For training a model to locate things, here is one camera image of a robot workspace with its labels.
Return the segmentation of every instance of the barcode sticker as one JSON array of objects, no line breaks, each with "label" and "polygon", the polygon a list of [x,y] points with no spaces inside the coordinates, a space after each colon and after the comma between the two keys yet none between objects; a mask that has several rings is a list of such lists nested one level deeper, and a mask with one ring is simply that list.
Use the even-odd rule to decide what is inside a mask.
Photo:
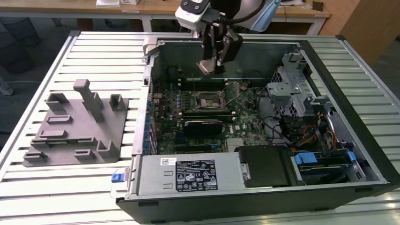
[{"label": "barcode sticker", "polygon": [[122,10],[123,13],[140,13],[139,10]]},{"label": "barcode sticker", "polygon": [[175,165],[175,163],[176,163],[176,158],[162,158],[160,165]]}]

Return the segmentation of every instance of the blue drive latch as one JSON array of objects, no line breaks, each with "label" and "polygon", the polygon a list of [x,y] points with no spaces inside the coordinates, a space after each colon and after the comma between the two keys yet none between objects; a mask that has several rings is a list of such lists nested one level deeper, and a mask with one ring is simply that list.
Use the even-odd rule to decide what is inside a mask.
[{"label": "blue drive latch", "polygon": [[352,151],[348,152],[348,156],[352,163],[358,161],[356,155]]},{"label": "blue drive latch", "polygon": [[318,163],[318,158],[312,152],[302,152],[295,156],[295,161],[298,165]]}]

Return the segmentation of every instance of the motherboard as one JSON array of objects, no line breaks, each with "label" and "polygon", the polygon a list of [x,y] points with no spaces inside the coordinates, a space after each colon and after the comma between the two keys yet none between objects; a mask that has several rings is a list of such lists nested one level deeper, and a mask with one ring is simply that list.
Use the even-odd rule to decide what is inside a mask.
[{"label": "motherboard", "polygon": [[268,145],[251,81],[155,82],[158,154],[230,152]]}]

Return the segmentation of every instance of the table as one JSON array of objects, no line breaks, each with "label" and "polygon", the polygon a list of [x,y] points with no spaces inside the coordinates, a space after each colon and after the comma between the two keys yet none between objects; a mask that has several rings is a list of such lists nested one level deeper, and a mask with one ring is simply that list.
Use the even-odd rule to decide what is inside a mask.
[{"label": "table", "polygon": [[[175,20],[182,0],[142,0],[139,5],[96,9],[96,0],[2,0],[0,16],[48,18],[142,19],[144,32],[151,32],[152,20]],[[308,35],[318,35],[331,13],[303,6],[279,8],[274,22],[311,23]]]},{"label": "table", "polygon": [[[400,101],[347,41],[330,36],[243,36],[244,39],[310,41],[391,162],[400,170]],[[147,98],[138,89],[148,69],[142,60],[143,46],[148,38],[156,37],[190,38],[190,35],[82,32],[68,37],[0,153],[2,225],[139,225],[119,209],[111,197],[111,175],[131,165],[138,104],[140,98]],[[130,98],[120,161],[112,164],[26,168],[22,165],[23,156],[48,110],[44,100],[50,93],[60,91],[68,98],[82,98],[72,91],[75,79],[90,79],[91,87],[102,98],[110,94],[122,94]],[[314,79],[323,93],[316,77]],[[124,183],[116,183],[115,192],[126,189]],[[394,191],[359,199],[335,210],[214,219],[187,224],[395,225],[399,224],[399,209],[400,194]]]}]

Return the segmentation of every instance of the screw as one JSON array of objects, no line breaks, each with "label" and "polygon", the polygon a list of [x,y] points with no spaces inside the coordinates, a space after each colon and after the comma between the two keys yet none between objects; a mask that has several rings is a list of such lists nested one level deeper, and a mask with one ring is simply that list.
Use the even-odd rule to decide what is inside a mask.
[{"label": "screw", "polygon": [[247,173],[247,172],[243,173],[243,179],[244,179],[244,180],[250,180],[250,176],[248,176],[248,173]]}]

